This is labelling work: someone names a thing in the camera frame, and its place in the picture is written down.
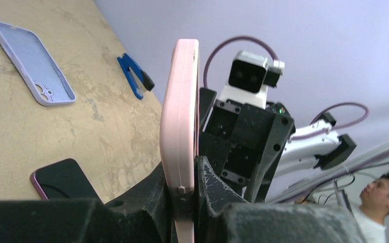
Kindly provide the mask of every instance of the wooden table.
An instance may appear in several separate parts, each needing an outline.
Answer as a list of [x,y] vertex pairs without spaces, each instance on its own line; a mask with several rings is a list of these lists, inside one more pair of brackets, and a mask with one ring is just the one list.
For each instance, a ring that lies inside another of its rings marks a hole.
[[39,105],[0,46],[0,199],[39,198],[29,175],[65,158],[104,202],[149,174],[161,106],[133,95],[116,61],[125,50],[93,0],[0,0],[0,21],[36,33],[77,95],[73,105]]

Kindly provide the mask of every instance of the cable connector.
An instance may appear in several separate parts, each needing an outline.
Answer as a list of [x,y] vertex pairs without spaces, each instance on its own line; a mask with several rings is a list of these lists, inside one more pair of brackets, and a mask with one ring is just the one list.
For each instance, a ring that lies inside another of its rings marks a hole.
[[279,60],[274,60],[272,65],[268,66],[266,77],[264,78],[263,84],[276,88],[278,80],[284,73],[285,63]]

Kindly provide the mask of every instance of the smartphone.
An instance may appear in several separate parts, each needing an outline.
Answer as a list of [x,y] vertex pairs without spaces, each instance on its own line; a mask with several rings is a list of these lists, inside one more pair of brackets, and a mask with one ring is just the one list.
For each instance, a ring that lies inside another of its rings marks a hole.
[[37,169],[30,181],[40,197],[49,199],[95,198],[98,194],[80,165],[72,158]]

